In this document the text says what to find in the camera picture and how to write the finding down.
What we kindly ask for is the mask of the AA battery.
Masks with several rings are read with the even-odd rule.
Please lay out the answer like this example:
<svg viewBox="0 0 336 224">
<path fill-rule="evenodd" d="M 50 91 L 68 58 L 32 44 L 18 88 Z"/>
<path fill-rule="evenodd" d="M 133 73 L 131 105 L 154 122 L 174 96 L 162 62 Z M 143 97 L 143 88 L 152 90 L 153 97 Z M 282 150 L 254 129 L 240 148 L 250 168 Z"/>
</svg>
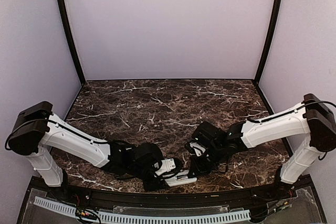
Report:
<svg viewBox="0 0 336 224">
<path fill-rule="evenodd" d="M 187 175 L 177 175 L 176 176 L 176 180 L 180 181 L 180 180 L 187 180 L 188 176 Z"/>
</svg>

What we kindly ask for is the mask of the white remote control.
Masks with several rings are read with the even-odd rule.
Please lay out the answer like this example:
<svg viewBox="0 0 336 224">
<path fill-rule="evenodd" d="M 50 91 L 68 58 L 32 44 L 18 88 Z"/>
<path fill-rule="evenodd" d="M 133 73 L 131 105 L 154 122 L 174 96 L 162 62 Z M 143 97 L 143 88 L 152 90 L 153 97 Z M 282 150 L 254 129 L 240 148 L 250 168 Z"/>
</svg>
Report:
<svg viewBox="0 0 336 224">
<path fill-rule="evenodd" d="M 169 187 L 182 186 L 186 184 L 195 183 L 197 181 L 196 177 L 188 177 L 189 170 L 184 170 L 179 172 L 172 178 L 166 178 L 164 181 Z"/>
</svg>

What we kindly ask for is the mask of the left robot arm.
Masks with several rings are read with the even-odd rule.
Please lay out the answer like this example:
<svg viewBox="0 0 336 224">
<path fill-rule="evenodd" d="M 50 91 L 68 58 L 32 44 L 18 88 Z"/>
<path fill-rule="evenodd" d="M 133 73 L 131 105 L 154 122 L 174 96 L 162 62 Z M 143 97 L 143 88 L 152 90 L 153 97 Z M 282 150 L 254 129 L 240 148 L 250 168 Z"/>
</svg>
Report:
<svg viewBox="0 0 336 224">
<path fill-rule="evenodd" d="M 93 166 L 119 176 L 142 180 L 146 191 L 185 183 L 186 174 L 177 158 L 164 158 L 153 143 L 134 145 L 121 140 L 106 141 L 64 122 L 52 112 L 47 101 L 21 111 L 5 148 L 26 156 L 54 193 L 63 201 L 74 197 L 67 184 L 67 174 L 53 160 L 47 147 L 51 146 L 79 157 Z"/>
</svg>

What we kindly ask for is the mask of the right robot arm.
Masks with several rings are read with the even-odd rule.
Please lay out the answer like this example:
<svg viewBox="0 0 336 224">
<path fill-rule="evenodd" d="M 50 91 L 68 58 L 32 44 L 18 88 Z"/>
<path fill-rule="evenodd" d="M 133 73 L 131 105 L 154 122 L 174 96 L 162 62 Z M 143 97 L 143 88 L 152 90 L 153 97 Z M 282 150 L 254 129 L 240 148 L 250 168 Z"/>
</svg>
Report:
<svg viewBox="0 0 336 224">
<path fill-rule="evenodd" d="M 209 174 L 223 159 L 261 144 L 293 135 L 304 135 L 289 161 L 277 171 L 275 183 L 268 188 L 273 200 L 280 199 L 315 160 L 335 149 L 335 117 L 329 101 L 314 94 L 304 95 L 295 106 L 261 119 L 232 124 L 227 131 L 202 122 L 185 147 L 192 154 L 188 177 Z"/>
</svg>

